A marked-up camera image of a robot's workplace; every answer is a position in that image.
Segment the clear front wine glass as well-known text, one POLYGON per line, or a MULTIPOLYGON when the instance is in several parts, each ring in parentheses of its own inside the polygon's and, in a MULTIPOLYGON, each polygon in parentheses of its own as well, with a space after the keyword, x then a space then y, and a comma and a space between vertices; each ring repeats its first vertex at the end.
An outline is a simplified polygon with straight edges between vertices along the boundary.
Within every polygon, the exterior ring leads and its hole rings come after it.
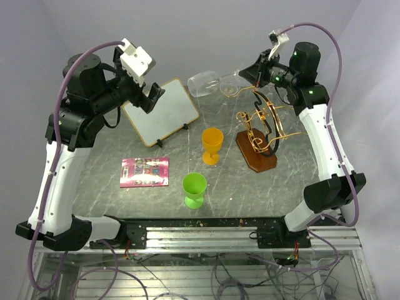
POLYGON ((226 81, 233 82, 239 87, 234 74, 220 76, 214 71, 203 71, 187 80, 187 88, 192 97, 199 98, 220 92, 220 84, 226 81))

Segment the orange plastic goblet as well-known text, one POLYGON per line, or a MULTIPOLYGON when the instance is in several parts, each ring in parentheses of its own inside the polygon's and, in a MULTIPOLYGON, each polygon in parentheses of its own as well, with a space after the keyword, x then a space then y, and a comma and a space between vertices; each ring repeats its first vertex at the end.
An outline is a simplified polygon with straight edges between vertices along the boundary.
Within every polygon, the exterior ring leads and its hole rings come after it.
POLYGON ((218 128, 210 127, 202 133, 202 145, 204 148, 202 160, 204 163, 211 166, 218 163, 218 151, 222 147, 223 140, 224 134, 218 128))

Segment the clear tall wine glass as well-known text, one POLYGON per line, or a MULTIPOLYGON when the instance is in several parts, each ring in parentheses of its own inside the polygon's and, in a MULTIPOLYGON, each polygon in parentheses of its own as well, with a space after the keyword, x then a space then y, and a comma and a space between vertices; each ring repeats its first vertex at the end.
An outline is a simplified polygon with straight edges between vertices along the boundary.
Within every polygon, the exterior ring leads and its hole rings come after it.
POLYGON ((219 90, 223 95, 223 104, 227 105, 230 100, 236 98, 239 88, 235 83, 226 81, 220 84, 219 90))

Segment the green plastic goblet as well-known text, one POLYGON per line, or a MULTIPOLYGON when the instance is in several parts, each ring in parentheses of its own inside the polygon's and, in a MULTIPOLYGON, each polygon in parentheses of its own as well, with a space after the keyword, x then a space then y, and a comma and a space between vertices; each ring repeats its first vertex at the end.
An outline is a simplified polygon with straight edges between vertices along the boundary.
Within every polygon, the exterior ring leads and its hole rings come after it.
POLYGON ((190 209, 199 209, 204 203, 204 193, 207 188, 206 178, 198 173, 191 172, 182 180, 185 193, 185 204, 190 209))

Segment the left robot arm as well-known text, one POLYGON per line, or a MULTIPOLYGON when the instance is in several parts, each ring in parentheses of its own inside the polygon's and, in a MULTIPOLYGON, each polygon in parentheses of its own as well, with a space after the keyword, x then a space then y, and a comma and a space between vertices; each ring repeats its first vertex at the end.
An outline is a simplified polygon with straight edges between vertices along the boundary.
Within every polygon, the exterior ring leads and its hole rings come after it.
POLYGON ((147 54, 115 51, 112 64, 95 54, 71 57, 62 71, 61 102, 46 128, 46 167, 35 208, 16 226, 16 235, 41 241, 53 251, 77 251, 106 241, 123 247, 129 224, 114 216, 73 214, 74 195, 105 115, 130 102, 150 113, 164 90, 153 84, 145 94, 144 76, 155 65, 147 54))

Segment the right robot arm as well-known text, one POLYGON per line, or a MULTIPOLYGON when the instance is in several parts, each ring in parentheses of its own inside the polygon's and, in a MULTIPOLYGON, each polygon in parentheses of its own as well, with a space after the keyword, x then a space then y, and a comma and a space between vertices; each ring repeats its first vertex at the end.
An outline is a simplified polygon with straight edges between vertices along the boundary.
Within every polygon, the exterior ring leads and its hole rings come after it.
POLYGON ((287 66, 272 51, 260 53, 256 62, 239 75, 256 88, 273 84, 287 92, 287 100, 299 117, 314 152, 319 181, 306 186, 302 202, 285 215, 285 226, 276 231, 276 242, 289 247, 302 231, 323 213, 355 202, 365 186, 364 173, 356 172, 341 145, 331 116, 327 89, 316 81, 321 53, 311 42, 295 45, 287 66))

